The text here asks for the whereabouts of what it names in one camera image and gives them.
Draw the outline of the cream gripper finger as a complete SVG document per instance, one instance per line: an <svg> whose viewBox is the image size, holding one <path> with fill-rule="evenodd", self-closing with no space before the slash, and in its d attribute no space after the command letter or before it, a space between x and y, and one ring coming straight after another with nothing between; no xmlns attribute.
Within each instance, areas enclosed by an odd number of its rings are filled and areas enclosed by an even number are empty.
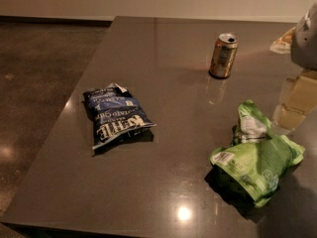
<svg viewBox="0 0 317 238"><path fill-rule="evenodd" d="M291 28L286 31L281 37L275 40L269 50L273 53L284 55L291 53L291 45L292 45L292 38L295 33L295 28Z"/></svg>
<svg viewBox="0 0 317 238"><path fill-rule="evenodd" d="M294 131L317 107L317 71L303 69L288 77L272 117L274 131Z"/></svg>

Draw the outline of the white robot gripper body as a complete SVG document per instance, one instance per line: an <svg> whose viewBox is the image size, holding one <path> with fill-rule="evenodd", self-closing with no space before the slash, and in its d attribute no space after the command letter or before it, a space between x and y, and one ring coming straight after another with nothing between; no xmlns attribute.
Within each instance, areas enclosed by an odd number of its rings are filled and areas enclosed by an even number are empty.
<svg viewBox="0 0 317 238"><path fill-rule="evenodd" d="M317 3L311 6L295 27L291 60L303 68L317 69Z"/></svg>

